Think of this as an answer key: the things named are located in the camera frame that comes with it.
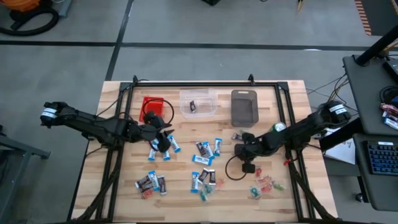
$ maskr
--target black hose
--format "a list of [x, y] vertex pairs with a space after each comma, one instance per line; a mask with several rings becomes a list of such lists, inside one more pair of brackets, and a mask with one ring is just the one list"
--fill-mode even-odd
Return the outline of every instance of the black hose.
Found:
[[42, 27], [32, 29], [32, 30], [24, 30], [24, 31], [8, 30], [8, 29], [0, 27], [0, 33], [7, 34], [7, 35], [13, 35], [13, 36], [19, 36], [19, 37], [27, 37], [27, 36], [32, 36], [32, 35], [37, 35], [37, 34], [47, 32], [50, 29], [52, 29], [53, 27], [55, 27], [55, 25], [57, 25], [57, 23], [60, 19], [58, 12], [56, 10], [52, 9], [51, 7], [40, 7], [39, 6], [37, 9], [26, 12], [22, 16], [21, 20], [18, 21], [18, 23], [19, 23], [18, 27], [22, 26], [23, 24], [25, 24], [26, 22], [31, 20], [33, 17], [41, 15], [41, 14], [45, 14], [45, 13], [52, 14], [52, 19], [49, 23], [47, 23], [46, 25], [44, 25]]

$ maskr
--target black desk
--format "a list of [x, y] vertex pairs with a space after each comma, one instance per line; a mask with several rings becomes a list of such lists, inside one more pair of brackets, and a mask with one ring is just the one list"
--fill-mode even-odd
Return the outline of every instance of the black desk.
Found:
[[376, 210], [382, 211], [398, 211], [398, 177], [389, 175], [374, 175], [370, 173], [368, 158], [366, 157], [367, 149], [364, 141], [397, 141], [397, 137], [387, 136], [370, 136], [367, 134], [354, 134], [353, 136], [356, 158], [364, 182], [364, 189], [362, 194], [369, 198], [369, 202]]
[[396, 86], [383, 68], [384, 62], [384, 59], [374, 58], [368, 66], [362, 67], [355, 63], [353, 57], [343, 58], [363, 131], [366, 134], [398, 136], [397, 130], [382, 122], [382, 111], [379, 109], [380, 90], [386, 86]]
[[322, 149], [329, 149], [343, 141], [354, 138], [356, 157], [361, 174], [359, 186], [367, 202], [376, 210], [398, 212], [398, 177], [372, 175], [361, 142], [367, 140], [398, 141], [398, 131], [385, 125], [379, 109], [379, 92], [386, 86], [396, 86], [395, 81], [383, 68], [384, 59], [374, 58], [362, 67], [353, 57], [343, 58], [346, 74], [351, 85], [359, 118], [339, 131], [320, 140]]

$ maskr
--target white paper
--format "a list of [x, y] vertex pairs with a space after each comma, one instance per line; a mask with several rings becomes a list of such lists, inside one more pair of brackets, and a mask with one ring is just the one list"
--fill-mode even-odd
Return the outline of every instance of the white paper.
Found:
[[[328, 136], [329, 134], [339, 130], [339, 128], [338, 129], [326, 128], [326, 130], [328, 131], [326, 134]], [[353, 139], [349, 139], [327, 150], [325, 156], [355, 165], [355, 144]]]

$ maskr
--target orange vacuum hose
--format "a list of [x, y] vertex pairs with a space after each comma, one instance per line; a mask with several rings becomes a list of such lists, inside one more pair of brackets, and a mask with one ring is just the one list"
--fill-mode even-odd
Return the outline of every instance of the orange vacuum hose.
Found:
[[26, 12], [39, 6], [40, 0], [0, 0], [7, 8]]

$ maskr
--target desk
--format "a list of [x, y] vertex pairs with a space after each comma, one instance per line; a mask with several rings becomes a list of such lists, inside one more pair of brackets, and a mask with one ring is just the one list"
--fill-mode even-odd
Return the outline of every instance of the desk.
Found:
[[354, 137], [354, 143], [361, 174], [358, 180], [359, 185], [362, 186], [362, 194], [368, 196], [369, 202], [376, 210], [398, 211], [398, 207], [390, 203], [398, 198], [395, 190], [398, 178], [370, 174], [368, 160], [364, 155], [366, 149], [362, 145], [362, 142], [366, 140], [390, 139], [389, 141], [397, 141], [394, 140], [393, 136], [398, 136], [398, 131], [383, 123], [381, 118], [382, 111], [379, 109], [380, 90], [386, 86], [396, 85], [395, 81], [383, 68], [384, 62], [384, 59], [373, 58], [369, 61], [369, 65], [362, 67], [355, 63], [353, 57], [343, 58], [346, 74], [358, 108], [359, 118], [334, 134], [323, 138], [320, 141], [320, 145], [322, 149], [329, 149], [352, 138], [353, 134], [357, 134], [354, 135], [356, 136]]
[[[105, 82], [101, 92], [98, 112], [103, 111], [116, 98], [120, 82]], [[170, 152], [171, 161], [164, 162], [158, 154], [155, 162], [149, 162], [149, 145], [147, 142], [126, 143], [122, 161], [122, 171], [118, 185], [118, 196], [114, 213], [114, 222], [288, 222], [297, 221], [295, 204], [292, 195], [289, 170], [283, 166], [285, 149], [282, 147], [271, 157], [257, 157], [255, 165], [263, 169], [263, 173], [272, 176], [287, 189], [283, 192], [272, 190], [263, 194], [260, 200], [251, 199], [249, 187], [255, 185], [254, 174], [248, 174], [241, 181], [229, 180], [224, 172], [226, 161], [233, 155], [236, 143], [231, 139], [235, 132], [242, 128], [231, 125], [231, 91], [235, 89], [255, 90], [259, 106], [259, 122], [252, 128], [245, 129], [255, 135], [264, 134], [277, 121], [279, 112], [275, 100], [275, 91], [269, 87], [213, 87], [218, 93], [218, 109], [210, 118], [185, 119], [180, 112], [180, 90], [198, 87], [134, 87], [131, 116], [138, 120], [144, 96], [161, 96], [170, 101], [175, 108], [172, 121], [173, 135], [181, 152]], [[303, 81], [289, 81], [291, 99], [295, 117], [304, 119], [311, 113], [310, 105]], [[114, 114], [115, 107], [105, 112], [104, 118]], [[164, 119], [170, 118], [171, 109], [165, 104]], [[195, 143], [209, 141], [214, 147], [215, 138], [223, 138], [221, 156], [213, 161], [212, 169], [216, 177], [224, 178], [224, 187], [209, 196], [207, 204], [202, 203], [197, 194], [190, 193], [191, 172], [203, 170], [204, 166], [192, 162], [193, 154], [198, 154]], [[91, 142], [88, 152], [98, 148], [97, 142]], [[322, 154], [318, 149], [308, 148], [303, 156], [307, 167], [310, 187], [321, 204], [334, 216], [336, 208], [331, 193], [328, 176]], [[74, 203], [72, 218], [79, 217], [98, 193], [103, 176], [106, 150], [98, 151], [86, 158]], [[234, 177], [240, 177], [241, 161], [232, 160], [228, 171]], [[134, 185], [150, 170], [157, 175], [165, 175], [167, 195], [155, 194], [153, 197], [141, 199]], [[300, 191], [304, 214], [307, 214], [305, 198]], [[108, 204], [105, 203], [106, 215]]]

